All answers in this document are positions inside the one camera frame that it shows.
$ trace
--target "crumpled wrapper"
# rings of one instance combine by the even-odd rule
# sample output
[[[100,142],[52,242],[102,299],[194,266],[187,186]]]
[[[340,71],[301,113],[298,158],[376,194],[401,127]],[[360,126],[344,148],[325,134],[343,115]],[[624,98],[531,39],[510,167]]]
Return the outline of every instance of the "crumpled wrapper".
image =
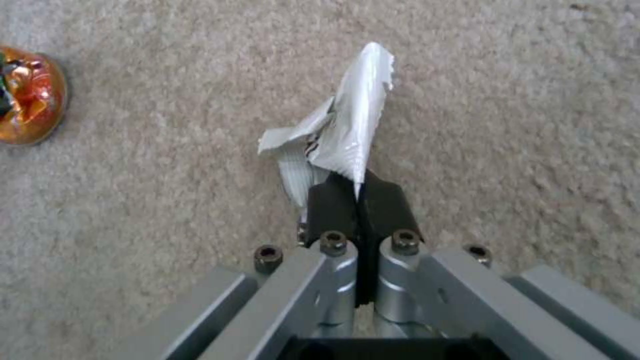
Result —
[[[285,191],[300,208],[307,207],[309,188],[324,182],[330,172],[352,180],[358,196],[387,89],[392,89],[393,62],[384,47],[367,44],[334,96],[297,126],[268,129],[262,135],[258,153],[276,156]]]

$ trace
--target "hex socket screw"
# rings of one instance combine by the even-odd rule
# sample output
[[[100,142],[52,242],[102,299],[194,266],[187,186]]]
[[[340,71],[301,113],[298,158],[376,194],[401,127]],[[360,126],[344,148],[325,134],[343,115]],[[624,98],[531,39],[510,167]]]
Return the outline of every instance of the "hex socket screw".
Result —
[[[277,245],[263,245],[253,253],[255,271],[261,274],[272,274],[282,264],[282,249]]]
[[[480,244],[468,244],[462,247],[469,255],[473,256],[478,263],[491,267],[493,256],[488,247]]]
[[[420,236],[415,231],[400,229],[391,235],[391,250],[398,255],[416,255],[419,243]]]
[[[325,231],[320,235],[320,251],[327,256],[342,256],[347,252],[347,237],[340,231]]]

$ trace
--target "candy wrapper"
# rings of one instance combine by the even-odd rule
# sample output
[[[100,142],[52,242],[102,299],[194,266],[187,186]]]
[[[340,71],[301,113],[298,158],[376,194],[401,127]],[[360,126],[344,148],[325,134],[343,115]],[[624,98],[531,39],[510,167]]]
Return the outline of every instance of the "candy wrapper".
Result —
[[[381,45],[366,45],[334,96],[297,126],[269,129],[262,135],[258,153],[275,154],[284,188],[300,208],[307,206],[309,188],[331,171],[352,180],[358,196],[386,89],[392,88],[393,62]]]
[[[67,84],[46,55],[0,46],[0,142],[29,145],[60,123]]]

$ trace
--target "beige carpet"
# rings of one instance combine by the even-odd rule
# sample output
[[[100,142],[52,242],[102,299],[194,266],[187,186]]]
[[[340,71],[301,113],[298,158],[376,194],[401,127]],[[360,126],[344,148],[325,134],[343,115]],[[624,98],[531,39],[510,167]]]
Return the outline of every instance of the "beige carpet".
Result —
[[[216,263],[294,247],[267,127],[396,56],[371,168],[431,248],[546,262],[640,315],[640,3],[9,1],[0,41],[74,96],[52,138],[0,149],[0,357],[91,359]]]

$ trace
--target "orange ball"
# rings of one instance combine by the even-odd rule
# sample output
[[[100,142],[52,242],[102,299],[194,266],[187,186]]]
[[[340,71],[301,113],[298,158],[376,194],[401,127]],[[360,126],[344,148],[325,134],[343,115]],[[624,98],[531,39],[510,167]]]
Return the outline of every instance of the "orange ball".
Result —
[[[0,142],[38,143],[62,120],[67,83],[43,54],[0,46]]]

